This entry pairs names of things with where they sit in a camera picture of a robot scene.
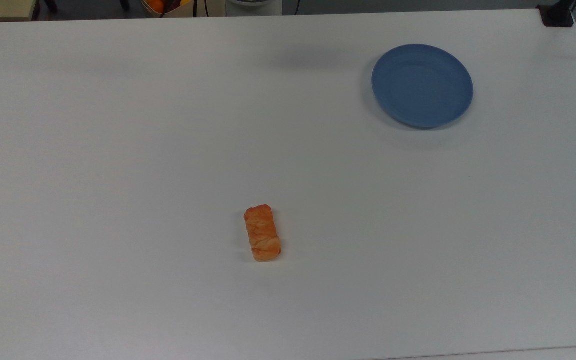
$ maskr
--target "bread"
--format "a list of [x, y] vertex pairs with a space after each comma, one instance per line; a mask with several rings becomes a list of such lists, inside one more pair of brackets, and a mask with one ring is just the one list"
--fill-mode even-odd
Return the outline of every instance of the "bread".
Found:
[[258, 262], [269, 262], [282, 252], [273, 210], [268, 205], [249, 208], [244, 214], [252, 256]]

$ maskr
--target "black object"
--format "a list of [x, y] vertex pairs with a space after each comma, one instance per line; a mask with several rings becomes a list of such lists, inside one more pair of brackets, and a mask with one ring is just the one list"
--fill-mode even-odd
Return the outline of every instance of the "black object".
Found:
[[576, 7], [576, 0], [560, 0], [552, 5], [539, 5], [541, 20], [549, 28], [571, 28], [575, 21], [572, 19], [572, 11]]
[[130, 11], [130, 2], [128, 2], [128, 0], [119, 0], [119, 2], [121, 3], [121, 7], [122, 7], [123, 11], [125, 11], [125, 12]]
[[175, 2], [175, 0], [164, 0], [164, 11], [161, 13], [161, 15], [159, 16], [159, 18], [163, 18], [164, 15], [166, 15], [167, 13], [169, 13], [170, 8], [172, 7], [173, 3]]
[[[50, 13], [57, 14], [59, 12], [59, 8], [57, 8], [57, 2], [55, 2], [55, 0], [44, 0], [44, 2], [46, 2], [48, 11], [50, 11]], [[128, 2], [128, 0], [119, 0], [119, 2], [121, 3], [123, 11], [130, 11], [130, 2]]]
[[46, 5], [48, 6], [48, 10], [51, 13], [57, 14], [59, 9], [57, 9], [57, 3], [55, 2], [55, 0], [44, 0], [44, 2], [46, 2]]

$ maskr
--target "white table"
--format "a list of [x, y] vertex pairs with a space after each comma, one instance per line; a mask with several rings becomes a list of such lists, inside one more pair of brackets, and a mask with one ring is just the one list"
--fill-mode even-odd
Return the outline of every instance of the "white table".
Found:
[[[396, 46], [475, 86], [412, 130]], [[252, 259], [242, 215], [275, 209]], [[0, 23], [0, 359], [576, 346], [576, 27], [537, 10]]]
[[418, 357], [418, 360], [576, 360], [576, 348]]

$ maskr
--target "floor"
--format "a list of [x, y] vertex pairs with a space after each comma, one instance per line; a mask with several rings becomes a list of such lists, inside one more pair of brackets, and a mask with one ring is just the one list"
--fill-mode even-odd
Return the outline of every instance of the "floor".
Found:
[[[129, 0], [130, 11], [125, 12], [119, 0], [55, 0], [57, 14], [48, 13], [43, 0], [39, 20], [94, 20], [149, 18], [140, 0]], [[283, 0], [284, 15], [295, 13], [298, 0]], [[356, 12], [401, 12], [426, 10], [475, 10], [475, 9], [529, 9], [535, 4], [552, 4], [555, 0], [301, 0], [300, 15]]]

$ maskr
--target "fruit basket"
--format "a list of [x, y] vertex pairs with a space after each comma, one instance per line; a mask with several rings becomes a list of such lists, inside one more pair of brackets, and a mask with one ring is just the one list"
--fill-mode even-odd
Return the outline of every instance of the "fruit basket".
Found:
[[[195, 0], [176, 0], [164, 18], [192, 18]], [[141, 5], [153, 18], [160, 18], [165, 0], [141, 0]], [[226, 0], [197, 0], [197, 18], [226, 16]]]

